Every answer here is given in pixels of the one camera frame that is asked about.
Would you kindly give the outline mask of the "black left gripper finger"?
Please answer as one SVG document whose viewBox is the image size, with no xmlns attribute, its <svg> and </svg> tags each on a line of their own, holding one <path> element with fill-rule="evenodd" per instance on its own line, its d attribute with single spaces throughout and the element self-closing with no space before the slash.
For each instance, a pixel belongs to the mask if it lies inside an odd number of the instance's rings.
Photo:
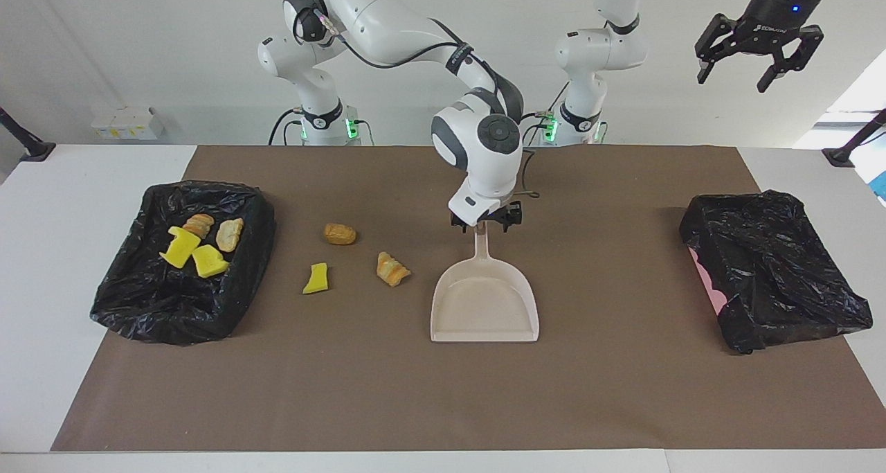
<svg viewBox="0 0 886 473">
<path fill-rule="evenodd" d="M 719 60 L 724 60 L 741 50 L 739 45 L 741 40 L 735 37 L 735 29 L 738 25 L 739 21 L 729 19 L 723 13 L 716 13 L 703 33 L 700 34 L 699 40 L 695 44 L 695 54 L 700 66 L 697 73 L 699 84 L 705 84 L 713 66 Z"/>
<path fill-rule="evenodd" d="M 757 91 L 766 92 L 769 86 L 778 78 L 786 75 L 791 71 L 800 72 L 806 68 L 811 57 L 816 52 L 824 40 L 824 32 L 818 25 L 810 25 L 800 28 L 798 36 L 788 41 L 798 40 L 797 48 L 786 57 L 784 47 L 786 44 L 776 44 L 775 50 L 772 51 L 773 63 L 763 73 L 762 78 L 757 82 Z"/>
</svg>

